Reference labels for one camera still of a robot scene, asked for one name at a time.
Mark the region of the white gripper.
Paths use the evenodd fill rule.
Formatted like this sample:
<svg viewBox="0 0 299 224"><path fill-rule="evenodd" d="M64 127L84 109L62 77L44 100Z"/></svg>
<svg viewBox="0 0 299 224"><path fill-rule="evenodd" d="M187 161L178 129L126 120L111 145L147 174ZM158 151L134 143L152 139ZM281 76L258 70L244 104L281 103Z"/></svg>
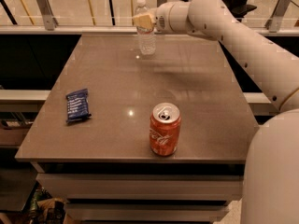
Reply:
<svg viewBox="0 0 299 224"><path fill-rule="evenodd" d="M177 2L163 3L157 7L155 11L155 17L152 12L144 12L133 16L133 23L136 27L151 30L155 26L159 32L165 34L173 34L178 30L175 28L172 19L175 18L172 15L172 10L176 7Z"/></svg>

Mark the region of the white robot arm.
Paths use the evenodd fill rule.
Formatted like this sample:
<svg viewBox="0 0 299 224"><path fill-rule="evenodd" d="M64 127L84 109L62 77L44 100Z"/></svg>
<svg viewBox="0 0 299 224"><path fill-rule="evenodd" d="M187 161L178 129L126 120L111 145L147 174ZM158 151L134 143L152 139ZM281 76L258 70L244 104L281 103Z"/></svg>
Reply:
<svg viewBox="0 0 299 224"><path fill-rule="evenodd" d="M279 114L252 138L241 224L299 224L299 59L239 22L222 0L169 2L133 16L137 27L218 40Z"/></svg>

